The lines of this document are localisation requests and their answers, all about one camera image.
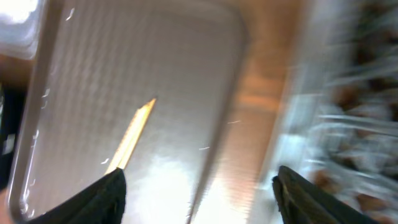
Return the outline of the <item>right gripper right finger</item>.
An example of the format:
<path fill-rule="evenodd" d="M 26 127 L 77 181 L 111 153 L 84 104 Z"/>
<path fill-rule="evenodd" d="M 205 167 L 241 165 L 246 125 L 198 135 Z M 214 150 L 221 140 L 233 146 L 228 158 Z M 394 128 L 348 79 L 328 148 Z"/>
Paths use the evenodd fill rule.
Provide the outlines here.
<path fill-rule="evenodd" d="M 284 224 L 377 224 L 287 166 L 279 167 L 272 188 Z"/>

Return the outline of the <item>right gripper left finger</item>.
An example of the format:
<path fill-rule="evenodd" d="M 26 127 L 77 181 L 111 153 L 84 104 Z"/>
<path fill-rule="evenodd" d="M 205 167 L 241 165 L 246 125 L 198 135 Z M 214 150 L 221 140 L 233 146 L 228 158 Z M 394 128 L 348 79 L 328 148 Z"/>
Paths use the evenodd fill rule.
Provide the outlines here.
<path fill-rule="evenodd" d="M 106 174 L 61 205 L 28 224 L 121 224 L 126 205 L 122 169 Z"/>

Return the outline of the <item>wooden chopstick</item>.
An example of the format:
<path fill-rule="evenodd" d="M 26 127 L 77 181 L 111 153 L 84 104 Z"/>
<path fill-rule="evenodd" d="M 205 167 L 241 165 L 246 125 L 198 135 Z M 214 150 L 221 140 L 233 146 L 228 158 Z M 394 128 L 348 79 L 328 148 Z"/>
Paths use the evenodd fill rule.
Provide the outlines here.
<path fill-rule="evenodd" d="M 109 163 L 108 168 L 106 169 L 105 174 L 109 174 L 117 168 L 126 168 L 155 103 L 156 99 L 153 98 L 135 112 L 113 158 L 111 159 L 111 162 Z"/>

